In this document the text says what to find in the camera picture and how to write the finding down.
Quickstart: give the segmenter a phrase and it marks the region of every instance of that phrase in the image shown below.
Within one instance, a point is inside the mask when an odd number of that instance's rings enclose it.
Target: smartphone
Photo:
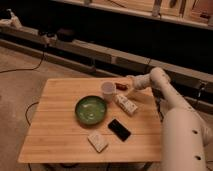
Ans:
[[[131,132],[126,129],[118,120],[114,119],[108,124],[108,128],[112,130],[122,141],[125,141]]]

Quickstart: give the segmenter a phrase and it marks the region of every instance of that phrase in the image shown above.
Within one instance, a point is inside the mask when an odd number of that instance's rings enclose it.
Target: wooden shelf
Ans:
[[[52,1],[73,4],[73,5],[83,6],[87,8],[99,9],[99,10],[104,10],[109,12],[116,12],[120,14],[132,15],[137,17],[143,17],[143,18],[148,18],[152,20],[165,21],[169,23],[175,23],[175,24],[180,24],[180,25],[185,25],[185,26],[190,26],[195,28],[213,30],[213,27],[208,26],[208,24],[193,21],[190,18],[190,11],[194,2],[193,0],[188,0],[186,2],[184,15],[178,14],[180,10],[181,1],[178,1],[174,9],[168,8],[168,0],[163,1],[162,8],[161,8],[161,17],[160,16],[152,17],[151,4],[153,3],[153,0],[149,1],[149,3],[147,3],[147,0],[140,1],[140,3],[139,3],[139,0],[131,1],[131,3],[129,3],[129,1],[127,0],[115,0],[115,2],[118,2],[120,4],[123,2],[122,5],[123,6],[127,5],[129,6],[129,8],[119,7],[116,4],[107,2],[107,0],[94,0],[93,3],[90,3],[89,5],[85,5],[83,0],[52,0]]]

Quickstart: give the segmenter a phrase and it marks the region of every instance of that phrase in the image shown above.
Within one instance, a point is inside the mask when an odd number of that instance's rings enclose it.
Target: cable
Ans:
[[[113,0],[106,0],[106,1],[109,1],[109,2],[111,2],[111,3],[113,3],[113,4],[116,4],[116,5],[119,6],[119,7],[126,8],[124,5],[121,5],[121,4],[119,4],[119,3],[117,3],[117,2],[115,2],[115,1],[113,1]]]
[[[209,170],[209,171],[213,171],[210,167],[206,166],[206,168]]]
[[[28,123],[29,126],[31,125],[31,123],[30,123],[30,121],[29,121],[29,119],[28,119],[27,113],[28,113],[29,109],[30,109],[32,106],[34,106],[34,105],[36,105],[36,104],[38,104],[38,103],[39,103],[39,102],[35,102],[35,103],[32,103],[31,105],[29,105],[29,106],[27,107],[26,112],[25,112],[25,118],[26,118],[26,121],[27,121],[27,123]]]
[[[29,171],[32,171],[32,168],[31,168],[31,166],[30,166],[30,163],[28,163],[27,165],[28,165]]]
[[[24,68],[23,69],[10,69],[10,70],[6,70],[6,71],[0,71],[0,74],[7,73],[7,72],[33,71],[33,70],[36,70],[36,69],[38,69],[41,66],[42,62],[44,61],[44,58],[45,58],[45,51],[43,50],[42,58],[41,58],[39,64],[37,66],[35,66],[34,68],[29,68],[29,69],[27,69],[27,68],[26,69],[24,69]]]
[[[203,92],[203,91],[205,90],[205,88],[206,88],[206,84],[207,84],[207,83],[205,83],[205,82],[201,83],[201,85],[200,85],[200,87],[199,87],[199,89],[198,89],[197,98],[196,98],[196,101],[195,101],[195,103],[194,103],[194,105],[193,105],[193,107],[194,107],[195,109],[197,109],[198,103],[199,103],[199,101],[200,101],[201,94],[202,94],[202,92]]]
[[[192,9],[194,9],[196,3],[197,3],[197,0],[194,0],[194,3],[193,3],[193,5],[192,5]]]
[[[161,99],[160,99],[160,98],[157,98],[157,99],[156,99],[157,111],[158,111],[158,113],[159,113],[159,115],[160,115],[161,122],[163,122],[164,115],[163,115],[163,113],[161,112],[161,105],[160,105],[160,102],[161,102]]]

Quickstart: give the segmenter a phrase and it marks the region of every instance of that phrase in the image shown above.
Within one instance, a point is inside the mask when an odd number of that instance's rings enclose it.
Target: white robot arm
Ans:
[[[170,110],[162,131],[162,171],[206,171],[204,147],[212,138],[212,130],[197,111],[170,84],[161,68],[133,78],[137,90],[148,86],[158,88]]]
[[[10,27],[13,26],[17,29],[22,27],[22,24],[19,18],[12,12],[11,9],[8,9],[11,14],[11,19],[0,19],[0,27]]]

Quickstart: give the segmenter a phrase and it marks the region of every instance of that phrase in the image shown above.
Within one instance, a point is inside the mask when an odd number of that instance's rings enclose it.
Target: white block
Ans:
[[[138,108],[132,101],[130,101],[123,94],[116,95],[115,102],[130,116],[132,116]]]
[[[87,138],[99,153],[108,146],[106,138],[98,131],[93,131]]]

